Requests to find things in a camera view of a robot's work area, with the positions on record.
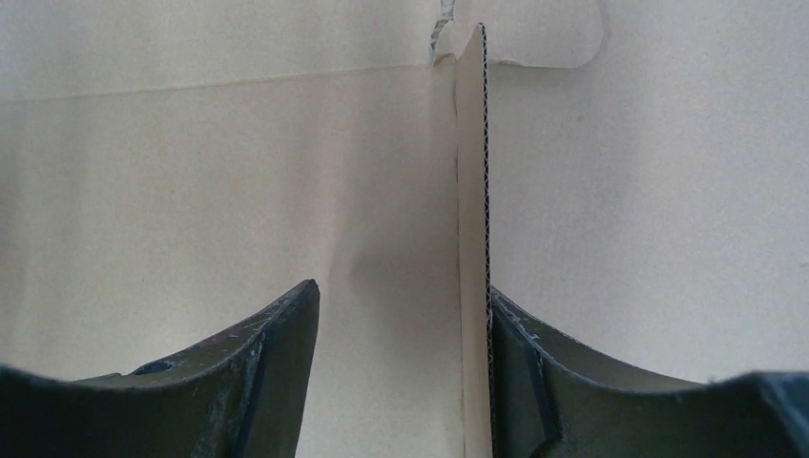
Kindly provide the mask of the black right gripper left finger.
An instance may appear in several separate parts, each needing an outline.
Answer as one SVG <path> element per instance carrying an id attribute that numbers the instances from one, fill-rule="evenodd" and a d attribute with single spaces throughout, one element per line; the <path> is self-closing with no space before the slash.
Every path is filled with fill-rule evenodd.
<path id="1" fill-rule="evenodd" d="M 5 457 L 292 457 L 319 327 L 305 280 L 252 316 L 129 374 L 1 368 Z"/>

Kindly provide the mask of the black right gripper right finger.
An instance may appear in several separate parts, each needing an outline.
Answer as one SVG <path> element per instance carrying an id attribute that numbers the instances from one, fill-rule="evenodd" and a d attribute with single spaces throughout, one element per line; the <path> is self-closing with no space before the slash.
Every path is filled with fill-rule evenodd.
<path id="1" fill-rule="evenodd" d="M 698 384 L 616 360 L 489 297 L 498 457 L 804 457 L 808 376 Z"/>

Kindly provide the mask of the brown cardboard box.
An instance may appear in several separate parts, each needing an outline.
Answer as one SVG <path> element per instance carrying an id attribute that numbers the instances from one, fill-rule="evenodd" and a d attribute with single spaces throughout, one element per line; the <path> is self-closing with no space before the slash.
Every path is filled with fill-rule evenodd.
<path id="1" fill-rule="evenodd" d="M 463 456 L 445 17 L 496 287 L 676 378 L 807 368 L 804 1 L 5 1 L 2 361 L 129 372 L 313 279 L 299 456 Z"/>

